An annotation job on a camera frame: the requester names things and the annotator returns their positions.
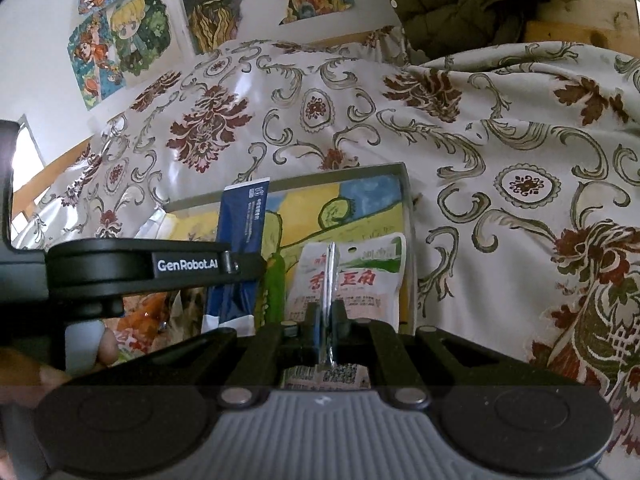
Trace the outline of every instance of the metal screw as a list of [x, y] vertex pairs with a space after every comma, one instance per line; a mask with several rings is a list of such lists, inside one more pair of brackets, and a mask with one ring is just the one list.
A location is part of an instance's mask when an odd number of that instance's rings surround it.
[[420, 388], [400, 388], [396, 391], [396, 400], [402, 404], [421, 404], [427, 400], [427, 394]]
[[282, 333], [284, 337], [297, 337], [298, 336], [298, 324], [295, 321], [286, 320], [281, 321]]
[[246, 388], [227, 388], [220, 394], [220, 398], [227, 404], [241, 406], [251, 400], [252, 394]]
[[232, 261], [230, 251], [224, 251], [222, 253], [222, 269], [227, 274], [233, 274], [235, 272], [238, 272], [238, 269], [239, 269], [238, 263]]

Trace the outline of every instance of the blue package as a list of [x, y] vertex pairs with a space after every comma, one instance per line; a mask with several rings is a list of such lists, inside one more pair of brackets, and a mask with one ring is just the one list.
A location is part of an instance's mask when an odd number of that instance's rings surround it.
[[[231, 244], [234, 253], [259, 253], [267, 207], [269, 179], [227, 186], [222, 192], [217, 242]], [[220, 323], [254, 313], [257, 282], [211, 287], [206, 314]]]

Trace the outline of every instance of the window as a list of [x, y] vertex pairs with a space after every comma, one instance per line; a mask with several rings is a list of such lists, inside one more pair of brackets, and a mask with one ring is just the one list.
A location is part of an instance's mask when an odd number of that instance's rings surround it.
[[[26, 117], [22, 116], [18, 122], [20, 123], [20, 132], [18, 133], [13, 163], [14, 192], [19, 190], [44, 169], [42, 156], [33, 140], [33, 134], [31, 133]], [[36, 199], [36, 203], [43, 195], [44, 193]], [[11, 240], [14, 240], [26, 226], [27, 219], [20, 213], [11, 222]]]

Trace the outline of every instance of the white wall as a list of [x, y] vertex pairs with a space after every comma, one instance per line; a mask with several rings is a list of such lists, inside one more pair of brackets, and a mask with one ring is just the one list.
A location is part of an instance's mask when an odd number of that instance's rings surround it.
[[[167, 1], [170, 19], [184, 31], [180, 0]], [[355, 0], [353, 9], [278, 26], [286, 0], [243, 0], [238, 38], [321, 40], [398, 24], [388, 0]], [[28, 118], [46, 163], [98, 132], [146, 86], [123, 89], [87, 111], [66, 46], [81, 21], [77, 0], [4, 0], [0, 4], [0, 118]], [[180, 38], [193, 57], [186, 35]]]

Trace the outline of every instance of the bedsheet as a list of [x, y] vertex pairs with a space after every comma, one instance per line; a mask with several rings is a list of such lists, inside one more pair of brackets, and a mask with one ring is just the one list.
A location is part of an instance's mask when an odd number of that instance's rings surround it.
[[616, 417], [600, 468], [639, 480], [640, 60], [541, 43], [412, 66], [381, 41], [231, 41], [175, 67], [92, 139], [17, 245], [130, 237], [233, 182], [401, 160], [418, 324], [599, 388]]

